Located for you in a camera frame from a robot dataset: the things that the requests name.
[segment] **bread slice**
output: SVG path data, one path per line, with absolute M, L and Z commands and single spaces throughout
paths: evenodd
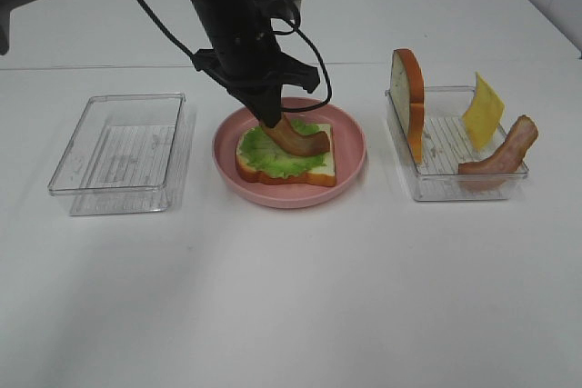
M 425 83 L 420 65 L 410 49 L 397 49 L 392 54 L 390 95 L 414 160 L 422 164 Z
M 296 127 L 296 121 L 292 121 L 292 124 Z M 330 142 L 330 151 L 316 157 L 288 154 L 266 136 L 258 126 L 245 131 L 236 146 L 236 171 L 243 180 L 251 183 L 335 186 L 336 162 L 332 127 L 331 124 L 315 124 L 315 126 L 318 130 L 327 133 Z M 250 138 L 250 134 L 253 136 L 252 146 L 259 151 L 258 161 L 261 162 L 257 162 L 257 159 L 253 161 L 254 157 L 249 157 L 249 151 L 246 150 L 249 144 L 245 144 L 245 140 Z M 311 164 L 317 165 L 308 169 L 303 168 Z

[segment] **clear plastic container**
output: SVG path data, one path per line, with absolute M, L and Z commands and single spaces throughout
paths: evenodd
M 48 185 L 70 215 L 165 211 L 184 190 L 194 112 L 182 94 L 89 99 Z
M 416 164 L 390 92 L 386 91 L 388 127 L 413 199 L 419 202 L 508 199 L 519 182 L 527 177 L 528 169 L 524 163 L 511 174 L 458 174 L 459 164 L 486 159 L 507 136 L 499 125 L 482 150 L 473 148 L 461 116 L 474 93 L 472 86 L 425 88 L 423 163 Z

